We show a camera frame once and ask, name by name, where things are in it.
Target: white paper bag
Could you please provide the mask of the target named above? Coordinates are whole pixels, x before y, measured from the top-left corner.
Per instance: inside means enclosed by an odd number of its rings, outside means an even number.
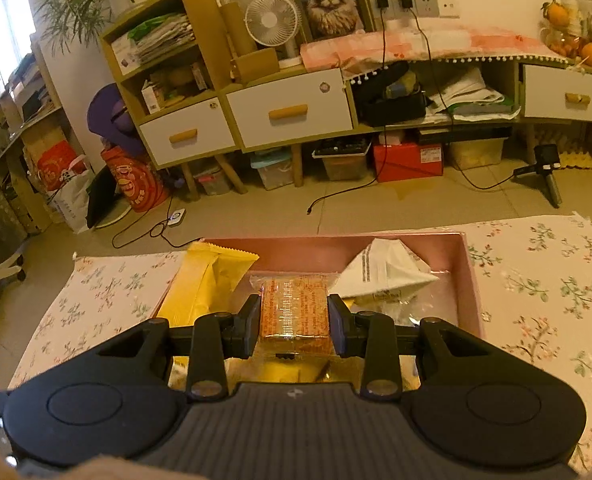
[[[77,157],[71,164],[70,170],[84,156]],[[94,179],[94,172],[85,170],[81,174],[69,173],[68,181],[56,192],[53,204],[63,215],[65,222],[76,234],[87,231],[87,207],[89,206],[89,195],[87,187]]]
[[[360,298],[396,290],[400,298],[410,298],[438,279],[412,254],[400,240],[374,238],[341,273],[329,293]]]

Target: clear storage bin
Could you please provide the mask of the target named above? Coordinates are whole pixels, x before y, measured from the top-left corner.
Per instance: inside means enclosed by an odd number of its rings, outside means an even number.
[[[330,180],[361,180],[367,176],[367,152],[350,155],[317,155],[316,150],[311,154],[313,158],[320,158],[325,165],[325,171]]]
[[[229,179],[221,167],[215,162],[196,174],[194,178],[196,182],[202,185],[205,193],[209,196],[222,195],[231,190]]]
[[[470,170],[500,164],[505,139],[462,140],[450,144],[450,156],[458,168]]]
[[[251,156],[251,166],[258,170],[266,190],[294,183],[292,151],[289,148],[255,152]]]

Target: black bag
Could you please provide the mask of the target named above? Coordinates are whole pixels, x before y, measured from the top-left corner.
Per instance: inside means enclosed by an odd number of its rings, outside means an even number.
[[[385,88],[398,81],[409,70],[407,61],[397,61],[377,75],[352,85],[359,121],[368,126],[386,126],[425,117],[427,100],[422,90],[397,99],[385,99]]]

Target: black cable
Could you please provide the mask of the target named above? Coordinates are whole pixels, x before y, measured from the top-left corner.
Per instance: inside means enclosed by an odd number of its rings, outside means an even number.
[[[423,35],[423,38],[425,38],[425,43],[427,44],[427,55],[429,57],[429,67],[432,72],[432,78],[434,79],[434,84],[436,85],[436,90],[438,91],[438,95],[441,98],[441,103],[445,107],[445,113],[447,113],[447,115],[449,115],[450,122],[451,122],[450,133],[453,134],[454,133],[454,115],[449,110],[449,108],[447,107],[447,104],[445,103],[445,99],[442,97],[441,87],[438,84],[438,78],[436,77],[436,72],[434,71],[434,60],[432,59],[432,49],[429,47],[429,39],[427,38],[425,31],[421,28],[420,23],[418,22],[418,16],[414,12],[414,9],[409,9],[409,12],[411,12],[414,15],[414,19],[416,20],[416,27],[418,28],[418,31]],[[477,186],[476,184],[474,184],[468,178],[468,176],[460,168],[460,166],[458,165],[458,162],[456,162],[455,159],[452,160],[452,164],[454,164],[456,169],[458,171],[460,171],[460,174],[465,178],[465,180],[470,183],[470,186],[475,187],[476,189],[479,189],[481,191],[488,191],[489,189],[493,189],[497,186],[500,186],[501,184],[504,184],[505,182],[507,182],[508,180],[511,180],[514,177],[514,174],[511,174],[505,180],[501,180],[500,182],[497,182],[496,184],[493,184],[492,186],[480,187],[480,186]]]
[[[153,206],[150,207],[149,209],[147,209],[147,211],[145,211],[143,213],[143,215],[139,216],[137,219],[135,219],[134,222],[132,222],[131,224],[129,224],[125,229],[122,229],[121,231],[117,232],[112,237],[112,247],[115,248],[115,249],[122,249],[124,247],[127,247],[130,244],[133,244],[134,242],[137,242],[138,240],[140,240],[141,238],[144,238],[147,235],[149,235],[150,238],[158,238],[158,237],[161,237],[161,238],[163,238],[164,241],[166,241],[171,247],[173,247],[175,249],[180,249],[182,247],[185,247],[187,244],[190,244],[192,242],[195,242],[195,241],[200,240],[200,238],[195,238],[194,240],[190,240],[188,242],[185,242],[184,244],[175,245],[172,242],[170,242],[169,239],[165,236],[165,230],[168,227],[167,222],[169,221],[169,212],[171,211],[173,199],[174,199],[173,196],[170,196],[169,197],[169,205],[167,205],[167,213],[165,215],[165,219],[164,220],[161,220],[160,222],[157,222],[156,224],[153,225],[153,227],[149,231],[144,232],[143,234],[141,234],[140,236],[134,238],[133,240],[130,240],[129,242],[125,242],[124,244],[117,246],[116,245],[116,238],[118,238],[120,235],[122,235],[125,232],[127,232],[129,229],[131,229],[133,226],[135,226],[138,222],[140,222],[143,218],[145,218],[145,216],[147,216],[147,213],[149,213],[153,209]],[[154,231],[157,228],[160,228],[160,232],[157,233],[157,234],[155,234]]]
[[[385,54],[386,54],[386,43],[385,43],[385,19],[382,15],[382,9],[380,10],[380,23],[382,25],[382,70],[385,70]],[[311,205],[307,208],[307,214],[310,215],[311,214],[311,210],[312,208],[320,201],[326,199],[326,198],[331,198],[333,196],[336,195],[340,195],[343,193],[349,193],[350,191],[356,191],[357,189],[362,189],[364,187],[369,187],[372,184],[374,184],[375,182],[378,181],[378,178],[380,177],[380,174],[382,173],[382,170],[385,169],[385,164],[387,164],[387,126],[383,126],[382,129],[382,133],[383,136],[385,138],[385,157],[383,158],[383,162],[382,162],[382,166],[380,167],[380,170],[378,170],[376,176],[367,184],[362,184],[362,186],[356,186],[356,187],[351,187],[350,189],[343,189],[342,191],[337,191],[335,193],[329,194],[329,195],[324,195],[321,196],[320,198],[317,198],[316,200],[314,200],[314,202],[311,203]]]

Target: pink cloth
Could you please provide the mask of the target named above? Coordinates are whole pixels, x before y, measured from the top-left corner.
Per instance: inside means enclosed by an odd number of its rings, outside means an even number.
[[[432,57],[535,56],[565,60],[540,40],[497,27],[434,25],[423,29],[429,39]],[[351,34],[342,38],[304,44],[300,54],[308,72],[341,68],[343,77],[376,70],[382,65],[381,32]],[[425,39],[416,27],[385,33],[385,62],[428,59]]]

